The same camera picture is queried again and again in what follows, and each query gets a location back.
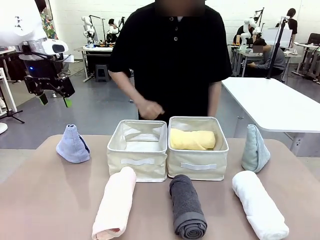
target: seated person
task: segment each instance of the seated person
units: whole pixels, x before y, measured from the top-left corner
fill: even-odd
[[[253,44],[256,41],[256,35],[253,35],[253,31],[255,30],[254,27],[252,27],[250,24],[248,25],[249,32],[251,34],[251,38],[246,39],[246,44]],[[239,27],[238,31],[236,32],[236,35],[233,38],[233,44],[235,45],[241,45],[242,39],[241,39],[241,34],[244,34],[244,26],[242,25]]]
[[[266,44],[263,38],[257,39],[253,46],[263,46],[263,60],[248,64],[244,75],[249,78],[264,78],[267,76],[273,56],[274,46]],[[274,65],[272,67],[271,77],[278,76],[286,69],[285,54],[281,49],[278,49]]]

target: pink rolled towel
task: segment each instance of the pink rolled towel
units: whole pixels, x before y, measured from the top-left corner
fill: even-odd
[[[136,179],[135,171],[129,166],[110,177],[92,227],[93,240],[109,240],[125,232]]]

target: white rolled towel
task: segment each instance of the white rolled towel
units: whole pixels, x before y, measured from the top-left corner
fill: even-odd
[[[109,240],[125,232],[136,179],[135,171],[129,166],[110,177],[92,227],[93,240]]]
[[[289,235],[285,218],[253,171],[242,171],[232,179],[246,218],[260,240],[281,240]]]

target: white wall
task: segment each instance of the white wall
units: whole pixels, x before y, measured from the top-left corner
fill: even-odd
[[[231,43],[244,19],[252,17],[256,10],[265,7],[262,22],[265,27],[274,27],[281,16],[290,8],[295,8],[298,20],[296,41],[308,41],[310,33],[320,33],[320,14],[316,12],[318,0],[207,0],[206,4],[218,11],[224,21],[227,41]],[[105,18],[105,30],[108,20],[116,17],[128,17],[137,8],[153,0],[50,0],[54,25],[58,38],[69,46],[69,53],[81,58],[79,52],[73,51],[87,43],[83,35],[82,16],[95,15]],[[93,19],[99,37],[103,38],[101,21]]]

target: dark gray rolled towel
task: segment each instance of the dark gray rolled towel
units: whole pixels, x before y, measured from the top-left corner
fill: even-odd
[[[183,239],[202,238],[208,225],[190,178],[186,175],[175,176],[170,182],[170,195],[175,234]]]

